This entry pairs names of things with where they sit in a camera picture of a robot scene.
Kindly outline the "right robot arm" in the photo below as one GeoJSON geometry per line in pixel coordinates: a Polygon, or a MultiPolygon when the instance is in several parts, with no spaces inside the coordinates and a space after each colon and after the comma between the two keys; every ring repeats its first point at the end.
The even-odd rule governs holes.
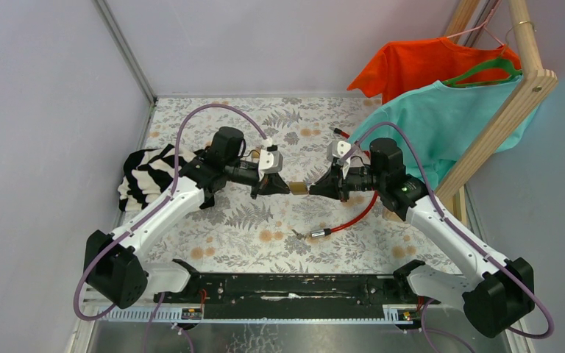
{"type": "Polygon", "coordinates": [[[488,338],[533,311],[534,273],[529,262],[521,257],[509,260],[453,220],[426,184],[407,173],[394,140],[371,142],[370,163],[358,167],[343,159],[351,148],[345,141],[329,145],[331,166],[308,186],[308,193],[345,202],[351,192],[377,192],[385,208],[431,239],[460,270],[459,275],[447,274],[420,260],[412,261],[394,272],[398,277],[392,284],[396,299],[404,303],[418,296],[436,299],[461,310],[488,338]]]}

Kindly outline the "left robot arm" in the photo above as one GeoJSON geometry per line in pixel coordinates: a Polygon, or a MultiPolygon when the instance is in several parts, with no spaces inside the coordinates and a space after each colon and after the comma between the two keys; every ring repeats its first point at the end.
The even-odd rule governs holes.
{"type": "Polygon", "coordinates": [[[96,230],[85,247],[83,279],[112,305],[126,309],[140,297],[171,292],[190,302],[199,283],[178,263],[154,265],[144,257],[158,240],[187,214],[214,206],[214,195],[228,182],[246,185],[250,196],[288,194],[279,172],[283,156],[271,140],[255,162],[243,160],[244,135],[223,126],[207,148],[180,154],[178,175],[161,195],[127,225],[105,234],[96,230]]]}

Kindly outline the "large brass padlock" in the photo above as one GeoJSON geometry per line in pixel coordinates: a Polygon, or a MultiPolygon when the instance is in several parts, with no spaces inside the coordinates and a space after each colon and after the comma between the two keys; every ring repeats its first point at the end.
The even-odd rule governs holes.
{"type": "Polygon", "coordinates": [[[309,185],[304,182],[289,182],[288,187],[290,193],[293,195],[301,196],[309,194],[309,185]]]}

